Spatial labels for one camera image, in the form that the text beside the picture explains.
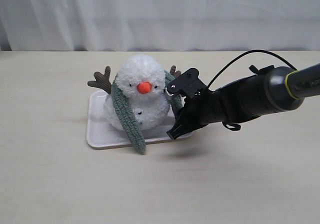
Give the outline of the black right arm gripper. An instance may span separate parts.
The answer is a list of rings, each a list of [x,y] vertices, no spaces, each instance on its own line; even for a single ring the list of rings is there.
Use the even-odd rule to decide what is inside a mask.
[[[184,97],[184,106],[179,109],[175,123],[166,133],[170,139],[206,127],[222,123],[229,130],[240,130],[240,124],[250,120],[239,95],[246,77],[235,80],[216,90],[210,90],[199,79],[198,69],[192,67],[166,85],[167,99]]]

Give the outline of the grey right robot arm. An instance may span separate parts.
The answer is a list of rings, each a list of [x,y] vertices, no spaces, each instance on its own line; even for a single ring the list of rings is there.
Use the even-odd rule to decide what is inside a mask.
[[[169,100],[176,96],[184,98],[174,125],[167,131],[170,139],[214,123],[239,131],[242,123],[296,110],[305,98],[320,94],[319,64],[302,70],[273,65],[261,69],[251,65],[249,69],[253,75],[216,90],[208,89],[194,67],[167,84],[165,93]]]

